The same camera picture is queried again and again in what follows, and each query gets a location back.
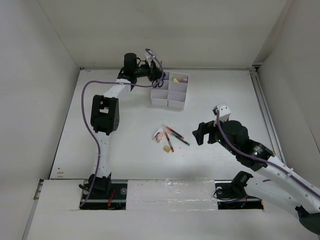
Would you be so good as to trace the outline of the black handled scissors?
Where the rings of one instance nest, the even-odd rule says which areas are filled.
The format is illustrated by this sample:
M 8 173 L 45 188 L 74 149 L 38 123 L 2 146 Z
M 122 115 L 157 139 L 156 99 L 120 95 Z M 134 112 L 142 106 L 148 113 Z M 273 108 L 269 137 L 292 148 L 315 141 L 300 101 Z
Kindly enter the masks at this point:
M 152 82 L 153 88 L 161 88 L 163 85 L 164 85 L 164 78 L 157 79 Z

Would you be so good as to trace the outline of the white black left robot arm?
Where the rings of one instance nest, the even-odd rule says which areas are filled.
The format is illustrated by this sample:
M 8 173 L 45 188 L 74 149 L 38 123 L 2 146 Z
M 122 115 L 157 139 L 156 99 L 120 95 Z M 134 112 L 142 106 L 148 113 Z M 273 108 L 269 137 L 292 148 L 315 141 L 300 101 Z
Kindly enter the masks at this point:
M 124 55 L 123 67 L 117 79 L 111 82 L 111 88 L 102 95 L 95 95 L 92 99 L 90 125 L 91 134 L 97 143 L 97 160 L 88 180 L 88 191 L 100 198 L 107 198 L 111 194 L 111 147 L 112 133 L 120 124 L 119 99 L 130 93 L 137 84 L 138 78 L 147 77 L 151 82 L 148 87 L 154 87 L 165 76 L 161 62 L 156 58 L 153 50 L 145 50 L 145 60 L 134 53 Z

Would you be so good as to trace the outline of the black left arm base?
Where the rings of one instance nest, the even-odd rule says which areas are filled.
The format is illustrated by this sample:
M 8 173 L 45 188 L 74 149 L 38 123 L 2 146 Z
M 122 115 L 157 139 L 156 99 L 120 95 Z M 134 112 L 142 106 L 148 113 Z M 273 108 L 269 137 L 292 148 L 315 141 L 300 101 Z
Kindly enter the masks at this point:
M 81 210 L 125 210 L 127 204 L 128 181 L 114 180 L 111 176 L 91 175 L 88 181 L 79 184 L 82 195 L 79 203 Z

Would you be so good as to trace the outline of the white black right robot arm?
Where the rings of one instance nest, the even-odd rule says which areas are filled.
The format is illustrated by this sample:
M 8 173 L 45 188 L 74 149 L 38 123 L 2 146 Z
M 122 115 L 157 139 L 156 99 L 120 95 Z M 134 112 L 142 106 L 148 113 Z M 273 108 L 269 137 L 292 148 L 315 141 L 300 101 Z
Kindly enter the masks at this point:
M 310 232 L 320 233 L 320 189 L 287 167 L 263 144 L 249 138 L 248 130 L 239 121 L 213 120 L 201 122 L 192 132 L 199 146 L 208 135 L 209 144 L 220 144 L 243 166 L 266 180 L 256 180 L 240 171 L 222 191 L 227 199 L 246 196 L 268 200 L 292 214 Z

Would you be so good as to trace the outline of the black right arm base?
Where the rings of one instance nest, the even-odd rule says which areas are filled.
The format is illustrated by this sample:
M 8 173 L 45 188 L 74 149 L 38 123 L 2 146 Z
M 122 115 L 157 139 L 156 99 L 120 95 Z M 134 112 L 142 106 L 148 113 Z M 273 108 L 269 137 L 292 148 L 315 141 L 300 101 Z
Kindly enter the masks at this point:
M 246 193 L 247 182 L 253 178 L 250 173 L 240 171 L 232 180 L 218 180 L 213 198 L 218 210 L 264 210 L 261 199 Z

